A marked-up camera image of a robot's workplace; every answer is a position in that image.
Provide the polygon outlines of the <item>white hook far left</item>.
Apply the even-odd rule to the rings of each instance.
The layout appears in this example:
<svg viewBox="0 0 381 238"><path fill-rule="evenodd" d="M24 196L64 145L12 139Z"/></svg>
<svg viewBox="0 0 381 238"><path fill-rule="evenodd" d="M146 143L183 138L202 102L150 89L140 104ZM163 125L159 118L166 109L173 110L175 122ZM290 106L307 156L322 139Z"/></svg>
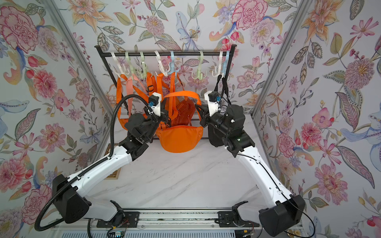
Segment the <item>white hook far left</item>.
<svg viewBox="0 0 381 238"><path fill-rule="evenodd" d="M111 52L111 56L112 56L113 60L115 61L115 63L116 63L116 65L117 65L117 67L118 67L120 73L121 73L121 74L126 74L126 68L123 66L122 63L120 63L120 62L118 61L118 57L115 55L114 52Z"/></svg>

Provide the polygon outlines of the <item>pink crescent bag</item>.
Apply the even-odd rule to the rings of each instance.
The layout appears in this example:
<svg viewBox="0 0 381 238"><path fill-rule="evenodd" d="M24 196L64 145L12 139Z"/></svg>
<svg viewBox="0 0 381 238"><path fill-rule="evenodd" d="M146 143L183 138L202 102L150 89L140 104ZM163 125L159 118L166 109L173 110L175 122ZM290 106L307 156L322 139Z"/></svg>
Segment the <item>pink crescent bag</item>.
<svg viewBox="0 0 381 238"><path fill-rule="evenodd" d="M131 77L127 77L126 75L122 74L121 78L123 78L126 81L126 92L128 95L136 92L141 98L143 98L145 100L145 102L148 102L147 93L144 93L138 87L134 86L134 81L137 81L144 88L143 84L140 82L140 80L138 79L138 77L135 74L133 74ZM128 99L127 100L127 110L128 110L128 116L129 117L132 115L132 108L133 108L133 100Z"/></svg>

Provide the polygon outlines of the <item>white hook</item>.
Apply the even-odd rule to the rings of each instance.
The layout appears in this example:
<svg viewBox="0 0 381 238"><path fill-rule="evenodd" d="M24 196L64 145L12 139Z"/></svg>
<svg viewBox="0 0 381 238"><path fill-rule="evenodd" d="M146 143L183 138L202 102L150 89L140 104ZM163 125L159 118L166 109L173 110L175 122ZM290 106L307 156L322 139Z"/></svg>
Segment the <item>white hook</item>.
<svg viewBox="0 0 381 238"><path fill-rule="evenodd" d="M154 51L154 53L155 53L156 60L157 60L157 62L158 62L158 66L159 66L159 70L160 70L160 72L161 72L164 76L168 76L168 72L167 72L167 70L165 69L165 67L164 67L164 65L163 65L163 63L162 63L161 56L160 56L159 52L158 52L158 51Z"/></svg>
<svg viewBox="0 0 381 238"><path fill-rule="evenodd" d="M118 57L115 55L114 52L111 52L111 56L112 56L113 60L115 61L115 63L116 63L116 65L117 65L117 67L118 67L120 73L121 73L121 74L126 74L126 68L123 66L122 63L120 63L120 62L118 61Z"/></svg>
<svg viewBox="0 0 381 238"><path fill-rule="evenodd" d="M222 75L222 63L223 63L223 51L220 51L219 57L218 57L218 65L214 69L214 71L212 71L211 73L213 77L218 77Z"/></svg>

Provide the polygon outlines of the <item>blue hook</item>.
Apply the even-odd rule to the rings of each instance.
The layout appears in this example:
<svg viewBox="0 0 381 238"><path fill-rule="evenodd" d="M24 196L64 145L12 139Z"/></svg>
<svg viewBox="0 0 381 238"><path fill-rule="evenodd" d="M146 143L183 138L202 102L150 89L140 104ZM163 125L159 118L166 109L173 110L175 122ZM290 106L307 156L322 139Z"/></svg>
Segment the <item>blue hook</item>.
<svg viewBox="0 0 381 238"><path fill-rule="evenodd" d="M226 56L225 56L225 61L223 62L222 70L221 70L221 75L222 75L223 77L226 75L227 64L228 64L229 58L230 58L230 52L227 51L227 52L226 52Z"/></svg>
<svg viewBox="0 0 381 238"><path fill-rule="evenodd" d="M179 72L179 69L176 68L176 65L175 65L175 55L174 55L174 52L171 51L170 52L170 63L169 63L169 71L168 71L168 74L177 74Z"/></svg>

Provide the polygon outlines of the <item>dark orange zip bag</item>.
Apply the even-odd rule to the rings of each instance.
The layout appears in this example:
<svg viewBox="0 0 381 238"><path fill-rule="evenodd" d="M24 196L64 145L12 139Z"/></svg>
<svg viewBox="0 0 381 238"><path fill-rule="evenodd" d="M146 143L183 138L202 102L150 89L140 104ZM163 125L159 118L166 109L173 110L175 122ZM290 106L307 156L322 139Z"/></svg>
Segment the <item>dark orange zip bag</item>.
<svg viewBox="0 0 381 238"><path fill-rule="evenodd" d="M165 96L170 127L191 126L191 119L195 112L195 105L187 91L177 91L176 80L179 77L172 73L170 76L169 94Z"/></svg>

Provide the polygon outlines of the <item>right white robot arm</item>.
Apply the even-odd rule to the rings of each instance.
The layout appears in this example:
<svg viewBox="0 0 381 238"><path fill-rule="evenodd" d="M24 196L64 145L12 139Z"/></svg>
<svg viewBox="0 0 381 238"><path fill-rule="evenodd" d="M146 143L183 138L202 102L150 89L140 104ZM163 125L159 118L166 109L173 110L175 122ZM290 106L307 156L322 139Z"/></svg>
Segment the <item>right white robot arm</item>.
<svg viewBox="0 0 381 238"><path fill-rule="evenodd" d="M197 105L196 109L201 126L210 126L220 133L227 150L238 158L261 191L266 205L257 212L257 223L272 237L298 224L306 203L300 195L293 195L264 162L254 141L244 131L243 107L231 105L223 114L217 103Z"/></svg>

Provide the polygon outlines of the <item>orange bag with long straps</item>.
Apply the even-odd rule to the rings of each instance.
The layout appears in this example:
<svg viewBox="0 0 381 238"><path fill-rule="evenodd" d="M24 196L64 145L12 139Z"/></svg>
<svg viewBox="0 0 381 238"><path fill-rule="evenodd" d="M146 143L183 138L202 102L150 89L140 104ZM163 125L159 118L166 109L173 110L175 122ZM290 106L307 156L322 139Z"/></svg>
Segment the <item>orange bag with long straps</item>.
<svg viewBox="0 0 381 238"><path fill-rule="evenodd" d="M168 100L165 99L166 92L169 93L170 87L168 84L166 84L163 79L165 76L160 73L157 75L157 77L154 77L151 73L147 73L147 90L149 96L151 96L154 92L157 92L162 95L162 101L161 101L161 117L156 116L161 122L167 122L168 121ZM149 115L155 115L153 113L153 110L149 107L145 107L144 111L148 113Z"/></svg>

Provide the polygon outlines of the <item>green hook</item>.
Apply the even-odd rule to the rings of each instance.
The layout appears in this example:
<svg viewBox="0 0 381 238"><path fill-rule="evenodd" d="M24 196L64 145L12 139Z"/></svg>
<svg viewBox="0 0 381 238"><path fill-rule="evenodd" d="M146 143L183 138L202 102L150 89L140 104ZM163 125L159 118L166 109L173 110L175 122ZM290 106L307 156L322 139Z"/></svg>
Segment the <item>green hook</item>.
<svg viewBox="0 0 381 238"><path fill-rule="evenodd" d="M145 63L145 56L143 52L140 52L140 61L141 61L141 71L140 71L140 77L142 79L147 78L147 65Z"/></svg>
<svg viewBox="0 0 381 238"><path fill-rule="evenodd" d="M131 58L130 58L128 52L125 52L125 58L126 58L126 61L127 61L128 65L129 65L129 68L130 68L130 69L129 69L130 75L131 75L131 76L135 75L136 72L135 72L134 66L133 66L133 64L132 64L132 62L131 62Z"/></svg>
<svg viewBox="0 0 381 238"><path fill-rule="evenodd" d="M203 51L199 51L197 71L195 74L194 73L192 74L192 79L202 80L206 77L206 73L202 72L203 61L204 61L204 53Z"/></svg>

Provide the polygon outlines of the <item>black crossbody bag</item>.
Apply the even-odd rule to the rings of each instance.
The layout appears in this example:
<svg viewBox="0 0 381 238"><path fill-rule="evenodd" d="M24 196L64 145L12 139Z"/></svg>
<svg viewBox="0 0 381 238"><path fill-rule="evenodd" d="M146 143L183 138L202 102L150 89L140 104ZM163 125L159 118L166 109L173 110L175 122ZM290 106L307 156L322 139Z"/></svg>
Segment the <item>black crossbody bag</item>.
<svg viewBox="0 0 381 238"><path fill-rule="evenodd" d="M218 75L218 77L217 77L217 83L216 83L213 91L219 92L218 91L219 85L222 86L222 91L221 91L220 95L225 96L225 99L226 99L228 105L231 105L231 101L229 99L229 87L228 87L228 83L227 83L227 78L225 78L221 74Z"/></svg>

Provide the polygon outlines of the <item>black metal clothes rack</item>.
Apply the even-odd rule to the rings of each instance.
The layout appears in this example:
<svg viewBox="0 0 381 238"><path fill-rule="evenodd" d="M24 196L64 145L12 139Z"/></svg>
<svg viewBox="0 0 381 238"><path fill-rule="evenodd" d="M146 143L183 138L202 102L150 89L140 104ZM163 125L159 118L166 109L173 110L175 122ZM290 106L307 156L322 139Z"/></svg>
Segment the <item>black metal clothes rack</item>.
<svg viewBox="0 0 381 238"><path fill-rule="evenodd" d="M236 47L237 47L236 45L233 45L232 48L229 50L229 52L230 52L230 58L229 58L229 61L228 61L228 64L227 64L226 75L224 76L225 78L228 78L228 76L229 76L230 69L231 69L231 64L232 64L232 60L233 60L233 56L234 56ZM114 82L114 85L117 88L117 105L120 105L120 106L125 105L126 108L127 108L127 100L123 101L123 89L122 89L122 83L121 83L121 79L122 79L121 78L121 73L116 73L116 75L118 76L118 79L116 79L114 77L113 71L111 70L111 68L108 65L108 62L106 60L106 58L112 57L111 56L111 52L104 52L101 49L101 46L99 46L99 45L95 46L95 48L96 48L100 58L102 59L102 61L103 61L104 65L105 65L107 71L109 72L110 77L111 77L111 79ZM227 51L223 51L223 58L225 58L226 52ZM204 53L204 56L219 56L218 52L203 52L203 53ZM168 72L169 71L169 63L171 61L171 59L170 59L170 52L164 52L164 53L159 53L159 54L161 56L162 63L164 65L165 69ZM117 57L121 57L121 56L125 57L125 52L116 53L115 55ZM199 57L199 52L180 52L180 51L176 51L176 52L174 52L174 55L175 56L179 56L179 57L190 57L190 56L198 56ZM131 54L129 53L129 56L137 57L137 56L140 56L140 53L131 53ZM155 57L155 53L154 52L144 52L144 56L145 57L146 56L147 57ZM141 79L140 72L139 71L135 71L135 72L136 72L135 75L140 80ZM127 75L127 74L130 74L129 69L126 69L126 74L125 75Z"/></svg>

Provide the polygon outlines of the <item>bright orange crescent bag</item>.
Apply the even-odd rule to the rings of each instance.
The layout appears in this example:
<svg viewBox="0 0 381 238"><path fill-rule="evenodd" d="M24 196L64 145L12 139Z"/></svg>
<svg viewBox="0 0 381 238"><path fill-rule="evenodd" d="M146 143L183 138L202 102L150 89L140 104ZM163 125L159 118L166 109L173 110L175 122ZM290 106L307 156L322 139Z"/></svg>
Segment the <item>bright orange crescent bag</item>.
<svg viewBox="0 0 381 238"><path fill-rule="evenodd" d="M201 105L197 93L187 91L186 93L194 101L195 107ZM194 149L203 136L203 127L176 126L170 127L168 123L161 123L156 130L161 146L171 153L185 153Z"/></svg>

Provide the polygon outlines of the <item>wooden chessboard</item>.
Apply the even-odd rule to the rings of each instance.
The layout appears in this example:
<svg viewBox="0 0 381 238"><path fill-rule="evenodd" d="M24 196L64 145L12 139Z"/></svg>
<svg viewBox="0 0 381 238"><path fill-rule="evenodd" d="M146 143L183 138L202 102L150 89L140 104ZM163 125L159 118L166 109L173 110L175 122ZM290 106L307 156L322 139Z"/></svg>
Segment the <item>wooden chessboard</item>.
<svg viewBox="0 0 381 238"><path fill-rule="evenodd" d="M105 150L105 153L104 155L106 156L111 150L111 144L109 143L106 150ZM113 171L110 175L108 175L105 179L118 179L119 178L119 175L120 175L120 172L121 172L121 168Z"/></svg>

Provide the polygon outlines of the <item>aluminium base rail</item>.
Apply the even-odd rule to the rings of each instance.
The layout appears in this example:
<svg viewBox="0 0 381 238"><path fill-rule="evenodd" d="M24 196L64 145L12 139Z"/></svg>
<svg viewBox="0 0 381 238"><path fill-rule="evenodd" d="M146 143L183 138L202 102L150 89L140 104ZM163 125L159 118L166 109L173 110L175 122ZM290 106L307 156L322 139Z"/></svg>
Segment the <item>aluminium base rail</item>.
<svg viewBox="0 0 381 238"><path fill-rule="evenodd" d="M121 229L132 230L250 230L259 229L246 219L245 225L233 221L230 208L126 209Z"/></svg>

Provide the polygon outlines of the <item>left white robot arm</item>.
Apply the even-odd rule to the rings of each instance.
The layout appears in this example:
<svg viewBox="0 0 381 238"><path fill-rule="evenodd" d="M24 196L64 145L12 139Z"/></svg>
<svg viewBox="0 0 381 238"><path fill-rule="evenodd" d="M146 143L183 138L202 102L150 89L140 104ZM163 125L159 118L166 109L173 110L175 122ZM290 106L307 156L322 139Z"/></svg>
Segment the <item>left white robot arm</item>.
<svg viewBox="0 0 381 238"><path fill-rule="evenodd" d="M113 171L139 158L153 141L160 123L167 120L167 110L148 117L134 114L132 121L127 123L128 136L118 146L112 146L109 154L69 177L56 177L52 197L37 216L35 230L45 231L59 223L70 224L82 218L103 220L114 227L122 225L126 216L116 201L91 200L87 194ZM42 226L41 221L51 205L56 207L62 218Z"/></svg>

